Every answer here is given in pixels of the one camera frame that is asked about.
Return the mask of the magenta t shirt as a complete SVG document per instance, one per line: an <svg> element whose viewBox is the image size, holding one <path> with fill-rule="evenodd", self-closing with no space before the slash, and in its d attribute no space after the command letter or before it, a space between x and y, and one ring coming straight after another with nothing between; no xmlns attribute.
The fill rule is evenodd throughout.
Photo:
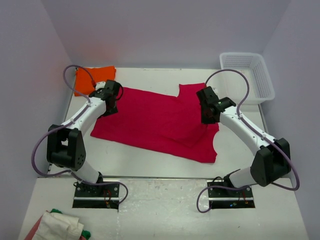
<svg viewBox="0 0 320 240"><path fill-rule="evenodd" d="M196 93L204 83L179 85L178 96L124 88L118 112L98 119L91 137L213 164L218 124L201 122Z"/></svg>

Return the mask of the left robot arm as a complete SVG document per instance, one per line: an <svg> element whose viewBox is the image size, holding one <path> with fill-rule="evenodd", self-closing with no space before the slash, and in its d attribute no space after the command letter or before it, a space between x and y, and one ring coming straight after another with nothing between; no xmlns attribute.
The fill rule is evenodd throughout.
<svg viewBox="0 0 320 240"><path fill-rule="evenodd" d="M118 112L117 101L124 93L122 85L107 80L87 96L87 102L61 125L52 125L47 136L47 161L71 173L86 184L86 190L97 197L103 193L102 175L86 160L84 135L97 119Z"/></svg>

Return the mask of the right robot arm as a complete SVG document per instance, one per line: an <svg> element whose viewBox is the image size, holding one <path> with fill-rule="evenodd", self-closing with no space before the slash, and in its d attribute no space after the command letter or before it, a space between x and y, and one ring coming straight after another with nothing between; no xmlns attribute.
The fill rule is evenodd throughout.
<svg viewBox="0 0 320 240"><path fill-rule="evenodd" d="M219 98L209 87L196 92L203 124L221 123L229 128L252 152L251 166L224 177L223 191L233 197L242 187L266 187L290 173L290 145L284 138L275 139L252 123L230 98Z"/></svg>

